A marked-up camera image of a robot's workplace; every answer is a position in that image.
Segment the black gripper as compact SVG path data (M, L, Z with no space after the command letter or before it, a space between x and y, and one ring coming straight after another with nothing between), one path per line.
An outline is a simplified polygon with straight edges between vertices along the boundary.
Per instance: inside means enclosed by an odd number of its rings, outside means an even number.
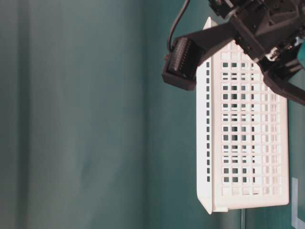
M305 37L303 0L211 0L227 35L261 67L264 83L276 94L305 105L305 91L289 82L303 67L298 59Z

